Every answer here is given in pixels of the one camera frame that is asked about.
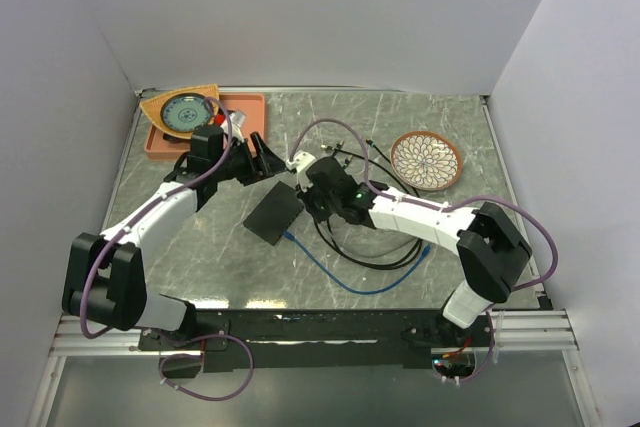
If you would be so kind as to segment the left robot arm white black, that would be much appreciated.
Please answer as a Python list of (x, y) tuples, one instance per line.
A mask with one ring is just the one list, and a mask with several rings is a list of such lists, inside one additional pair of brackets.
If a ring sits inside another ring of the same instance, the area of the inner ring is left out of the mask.
[(284, 172), (286, 163), (258, 133), (239, 140), (227, 126), (205, 126), (192, 135), (190, 149), (157, 191), (119, 224), (100, 234), (82, 233), (71, 245), (62, 296), (65, 313), (80, 320), (82, 334), (132, 328), (162, 330), (174, 348), (190, 347), (198, 336), (195, 306), (153, 292), (145, 266), (183, 223), (217, 192), (220, 183), (243, 186)]

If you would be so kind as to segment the black network switch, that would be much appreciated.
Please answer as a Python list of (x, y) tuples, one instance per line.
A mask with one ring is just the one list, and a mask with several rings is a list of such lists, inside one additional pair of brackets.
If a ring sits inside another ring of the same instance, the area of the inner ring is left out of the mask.
[(278, 181), (243, 221), (243, 226), (275, 246), (303, 210), (294, 188)]

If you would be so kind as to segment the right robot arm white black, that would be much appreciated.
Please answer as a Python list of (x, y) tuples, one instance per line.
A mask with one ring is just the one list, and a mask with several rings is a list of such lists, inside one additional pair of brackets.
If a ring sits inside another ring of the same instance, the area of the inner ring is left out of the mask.
[(449, 210), (382, 183), (358, 183), (336, 159), (306, 152), (286, 167), (295, 173), (299, 198), (316, 222), (336, 215), (351, 225), (399, 232), (458, 256), (464, 280), (437, 321), (438, 336), (448, 345), (463, 343), (478, 316), (508, 300), (531, 258), (528, 242), (494, 202)]

